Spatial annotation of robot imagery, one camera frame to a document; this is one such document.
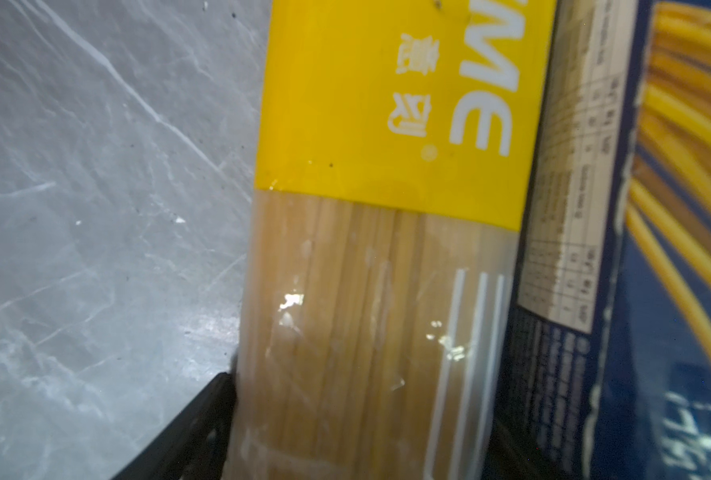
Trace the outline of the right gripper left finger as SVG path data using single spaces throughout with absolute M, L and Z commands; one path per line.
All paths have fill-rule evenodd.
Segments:
M 114 479 L 220 479 L 236 402 L 235 375 L 219 373 Z

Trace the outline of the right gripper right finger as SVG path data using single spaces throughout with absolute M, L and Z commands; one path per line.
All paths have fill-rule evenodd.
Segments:
M 559 471 L 535 442 L 495 420 L 481 479 L 559 479 Z

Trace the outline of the blue Barilla spaghetti box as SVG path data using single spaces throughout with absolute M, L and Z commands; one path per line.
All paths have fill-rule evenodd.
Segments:
M 559 479 L 711 479 L 711 1 L 563 1 L 495 420 Z

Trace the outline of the yellow spaghetti bag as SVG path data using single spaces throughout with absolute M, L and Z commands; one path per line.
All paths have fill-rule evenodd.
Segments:
M 557 5 L 277 1 L 228 479 L 479 479 Z

